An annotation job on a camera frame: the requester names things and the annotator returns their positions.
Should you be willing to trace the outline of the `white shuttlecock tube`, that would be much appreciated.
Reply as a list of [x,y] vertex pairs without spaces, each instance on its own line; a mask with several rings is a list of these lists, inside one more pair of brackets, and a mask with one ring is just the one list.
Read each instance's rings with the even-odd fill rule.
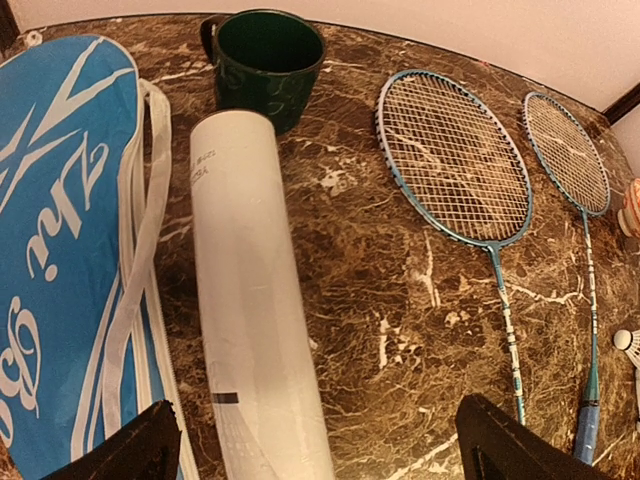
[[191,198],[206,371],[231,479],[330,479],[272,123],[248,110],[190,135]]

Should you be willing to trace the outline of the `white shuttlecock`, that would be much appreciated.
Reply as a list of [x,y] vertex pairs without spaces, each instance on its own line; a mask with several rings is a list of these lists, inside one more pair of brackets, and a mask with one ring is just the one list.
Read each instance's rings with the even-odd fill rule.
[[613,343],[615,348],[622,351],[637,369],[640,368],[640,339],[638,330],[618,330],[613,337]]

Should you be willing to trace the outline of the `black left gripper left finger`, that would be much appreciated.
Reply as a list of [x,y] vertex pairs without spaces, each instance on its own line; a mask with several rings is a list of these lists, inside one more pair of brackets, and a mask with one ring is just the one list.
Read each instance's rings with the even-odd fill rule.
[[64,479],[175,479],[181,431],[173,405],[153,403],[98,448],[49,474]]

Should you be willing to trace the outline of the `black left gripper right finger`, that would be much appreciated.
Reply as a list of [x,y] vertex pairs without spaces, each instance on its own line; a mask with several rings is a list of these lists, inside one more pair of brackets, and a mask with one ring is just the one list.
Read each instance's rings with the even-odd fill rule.
[[459,404],[456,431],[466,479],[606,479],[551,446],[481,394]]

